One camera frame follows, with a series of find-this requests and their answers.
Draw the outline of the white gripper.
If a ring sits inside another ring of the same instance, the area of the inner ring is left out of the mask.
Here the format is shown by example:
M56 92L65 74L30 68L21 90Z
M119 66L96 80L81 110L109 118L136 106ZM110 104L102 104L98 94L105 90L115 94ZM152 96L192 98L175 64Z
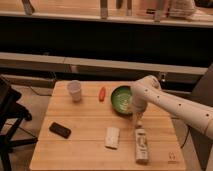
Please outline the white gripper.
M147 102L139 96L133 95L131 108L134 112L133 114L133 123L137 124L139 121L142 120L143 114L147 108Z

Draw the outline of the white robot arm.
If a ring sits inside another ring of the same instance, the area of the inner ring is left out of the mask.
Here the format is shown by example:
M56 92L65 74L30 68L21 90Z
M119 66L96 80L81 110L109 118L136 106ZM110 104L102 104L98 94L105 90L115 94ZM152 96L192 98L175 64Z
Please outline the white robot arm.
M134 81L131 93L131 110L134 114L142 115L150 102L213 140L213 107L163 92L153 75Z

